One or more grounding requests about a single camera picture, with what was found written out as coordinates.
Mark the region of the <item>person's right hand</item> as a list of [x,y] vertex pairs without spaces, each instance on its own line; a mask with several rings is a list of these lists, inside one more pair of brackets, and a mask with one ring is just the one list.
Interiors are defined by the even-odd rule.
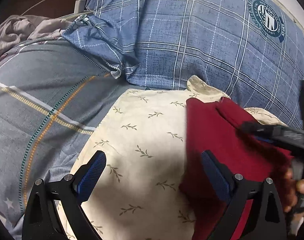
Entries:
[[292,168],[289,168],[282,180],[279,197],[285,213],[289,212],[298,202],[298,193],[304,194],[304,179],[296,181],[293,179]]

